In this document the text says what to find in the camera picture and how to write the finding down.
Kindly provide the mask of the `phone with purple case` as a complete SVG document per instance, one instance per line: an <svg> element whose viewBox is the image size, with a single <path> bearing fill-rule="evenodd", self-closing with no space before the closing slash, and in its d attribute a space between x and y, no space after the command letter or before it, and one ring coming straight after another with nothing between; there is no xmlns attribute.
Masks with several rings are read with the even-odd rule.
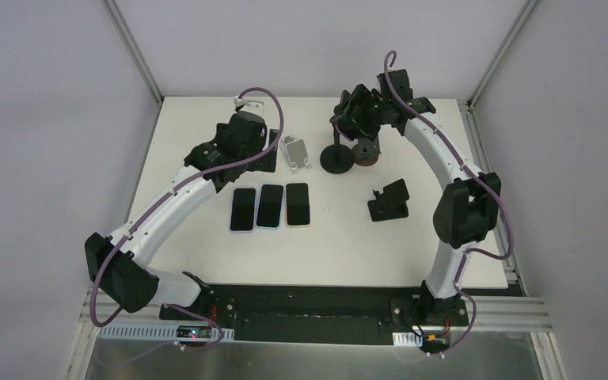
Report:
<svg viewBox="0 0 608 380"><path fill-rule="evenodd" d="M348 108L350 96L351 93L346 89L342 91L340 102L333 109L334 113L330 119L330 123L340 136L348 141L353 141L357 139L358 132L356 122L352 120L352 115Z"/></svg>

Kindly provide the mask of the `black pole phone stand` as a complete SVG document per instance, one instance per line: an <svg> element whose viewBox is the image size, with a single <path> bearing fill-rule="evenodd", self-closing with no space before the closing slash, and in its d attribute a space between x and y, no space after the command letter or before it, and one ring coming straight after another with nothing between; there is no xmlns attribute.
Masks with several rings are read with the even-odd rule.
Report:
<svg viewBox="0 0 608 380"><path fill-rule="evenodd" d="M321 152L319 157L320 165L327 173L346 173L355 164L355 157L352 150L341 143L342 134L335 124L333 124L333 130L333 144L327 146Z"/></svg>

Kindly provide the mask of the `phone with blue case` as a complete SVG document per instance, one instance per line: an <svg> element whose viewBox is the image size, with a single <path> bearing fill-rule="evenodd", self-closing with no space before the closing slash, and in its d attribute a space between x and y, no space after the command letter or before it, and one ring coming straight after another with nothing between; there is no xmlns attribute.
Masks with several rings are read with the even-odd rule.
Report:
<svg viewBox="0 0 608 380"><path fill-rule="evenodd" d="M279 228L283 196L284 187L280 184L264 184L261 186L256 212L256 227L270 230Z"/></svg>

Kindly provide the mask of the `phone with beige case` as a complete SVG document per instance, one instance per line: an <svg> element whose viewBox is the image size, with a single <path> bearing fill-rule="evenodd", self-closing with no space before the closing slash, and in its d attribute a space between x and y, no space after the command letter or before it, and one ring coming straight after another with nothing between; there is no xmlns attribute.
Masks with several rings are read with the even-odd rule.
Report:
<svg viewBox="0 0 608 380"><path fill-rule="evenodd" d="M304 227L311 223L309 187L306 183L290 183L285 186L286 224Z"/></svg>

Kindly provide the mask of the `phone with lavender case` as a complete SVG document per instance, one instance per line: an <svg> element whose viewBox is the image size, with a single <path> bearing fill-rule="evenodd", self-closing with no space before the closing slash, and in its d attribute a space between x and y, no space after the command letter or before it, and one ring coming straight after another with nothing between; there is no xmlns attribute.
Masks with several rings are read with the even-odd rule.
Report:
<svg viewBox="0 0 608 380"><path fill-rule="evenodd" d="M230 231L248 233L253 231L256 212L257 190L235 188L230 212Z"/></svg>

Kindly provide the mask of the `black wedge phone stand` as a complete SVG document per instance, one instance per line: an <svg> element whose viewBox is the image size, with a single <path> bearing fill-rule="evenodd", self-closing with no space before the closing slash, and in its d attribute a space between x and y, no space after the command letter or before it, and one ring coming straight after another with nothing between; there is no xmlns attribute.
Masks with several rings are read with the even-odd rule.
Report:
<svg viewBox="0 0 608 380"><path fill-rule="evenodd" d="M383 192L374 190L373 194L374 199L367 202L372 222L408 218L407 201L410 196L404 179L386 185Z"/></svg>

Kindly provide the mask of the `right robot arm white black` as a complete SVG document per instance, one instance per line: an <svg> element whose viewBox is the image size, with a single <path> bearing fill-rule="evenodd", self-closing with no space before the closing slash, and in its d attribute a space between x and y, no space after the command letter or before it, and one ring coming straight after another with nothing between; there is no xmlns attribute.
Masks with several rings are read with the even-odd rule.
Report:
<svg viewBox="0 0 608 380"><path fill-rule="evenodd" d="M335 139L357 143L376 142L380 128L389 125L418 149L435 174L442 189L433 214L439 243L412 319L441 324L464 303L460 290L469 255L481 253L479 244L496 228L501 180L458 152L438 125L431 101L413 96L406 70L388 70L377 79L377 89L358 84L352 91L343 91L330 123Z"/></svg>

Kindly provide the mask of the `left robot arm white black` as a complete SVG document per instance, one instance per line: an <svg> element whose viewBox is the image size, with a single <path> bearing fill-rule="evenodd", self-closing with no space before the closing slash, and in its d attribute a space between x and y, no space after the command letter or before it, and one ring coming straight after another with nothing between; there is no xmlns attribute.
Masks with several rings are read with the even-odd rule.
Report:
<svg viewBox="0 0 608 380"><path fill-rule="evenodd" d="M212 140L191 150L156 199L108 236L92 234L85 241L93 282L90 305L103 291L128 313L151 303L174 304L191 320L204 318L210 299L202 294L203 282L187 272L152 269L150 262L195 209L265 155L267 140L264 118L246 108L237 110L228 122L218 123Z"/></svg>

